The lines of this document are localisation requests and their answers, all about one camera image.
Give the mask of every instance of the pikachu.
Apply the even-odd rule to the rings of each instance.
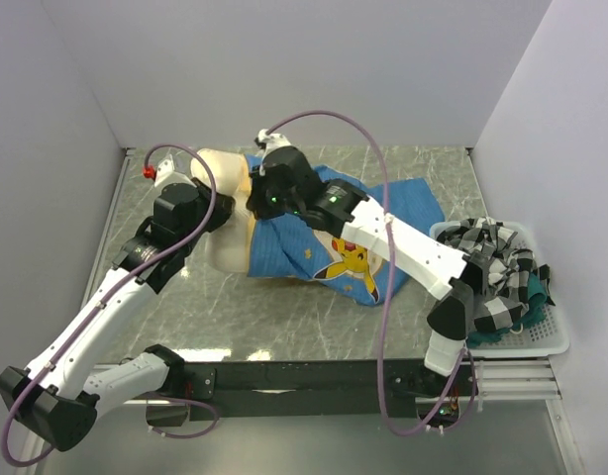
[[[355,278],[363,281],[367,292],[374,299],[374,302],[378,302],[379,291],[370,273],[370,266],[367,261],[367,249],[361,245],[337,239],[336,237],[333,237],[332,246],[339,253],[342,261],[331,262],[331,264],[319,270],[314,278],[317,280],[330,280],[346,272],[350,272]]]

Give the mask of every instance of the white plastic basket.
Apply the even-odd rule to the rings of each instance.
[[[430,229],[430,236],[435,238],[453,222],[436,223]],[[533,251],[538,264],[544,264],[543,257],[539,254],[533,236],[522,227],[513,222],[504,222],[504,226],[517,231],[513,245],[517,248],[526,247]],[[568,349],[569,338],[565,325],[565,319],[560,304],[555,296],[553,301],[556,305],[544,305],[542,308],[546,318],[529,329],[523,329],[519,334],[506,333],[497,343],[483,343],[473,350],[474,356],[485,358],[531,358],[543,357],[551,354],[563,353]]]

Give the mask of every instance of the floor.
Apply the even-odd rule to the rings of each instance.
[[[255,153],[251,148],[235,150]],[[365,146],[302,150],[313,164],[328,164],[366,185],[381,181],[378,162]],[[464,148],[389,146],[383,152],[390,179],[424,177],[448,220],[486,214]],[[143,155],[137,150],[129,158],[96,271],[97,282],[121,244],[152,212],[155,194],[141,174]],[[209,267],[203,255],[199,242],[179,278],[132,319],[100,362],[118,362],[154,343],[164,344],[190,361],[373,357],[380,306],[360,306],[317,283],[223,274]],[[418,283],[410,280],[405,284],[392,301],[386,356],[425,355],[430,334],[426,317],[433,304]]]
[[[416,423],[398,421],[409,427]],[[170,431],[190,433],[191,423]],[[390,433],[379,415],[224,419],[195,440],[148,434],[144,408],[124,406],[103,418],[74,449],[52,453],[39,474],[189,475],[560,475],[546,403],[487,402],[440,437]]]

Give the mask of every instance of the clothing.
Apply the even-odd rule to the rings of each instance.
[[[543,320],[542,306],[552,302],[551,270],[547,265],[538,267],[530,249],[513,245],[516,234],[501,222],[479,218],[452,223],[436,237],[450,247],[489,257],[487,292],[473,323],[478,332],[492,334],[487,337],[491,341],[499,340],[504,331]]]
[[[249,168],[259,165],[260,158],[246,157]],[[342,178],[377,200],[383,197],[383,186],[368,188],[357,179],[327,166],[315,167],[323,181]],[[434,223],[445,217],[428,184],[423,179],[395,181],[389,184],[390,213],[428,235]],[[388,286],[387,261],[367,249],[314,232],[299,218],[283,215],[258,221],[253,229],[249,276],[287,277],[319,280],[363,305],[376,305],[384,300]],[[396,294],[408,275],[397,270],[392,282]]]

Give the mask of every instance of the gray marble surface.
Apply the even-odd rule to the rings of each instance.
[[[365,146],[302,147],[313,164],[326,163],[367,185],[381,171]],[[251,148],[231,151],[254,153]],[[447,219],[484,216],[486,210],[469,158],[461,147],[389,146],[384,150],[389,178],[424,177]],[[165,150],[156,157],[163,157]],[[143,151],[129,158],[127,175],[102,259],[99,282],[123,242],[152,212],[152,183],[141,174]],[[188,160],[177,159],[181,166]],[[319,283],[292,279],[252,279],[227,275],[204,262],[204,242],[158,300],[135,315],[117,335],[105,363],[164,344],[187,360],[323,360],[374,356],[381,306],[364,307]],[[433,299],[410,280],[391,305],[386,356],[422,358]]]

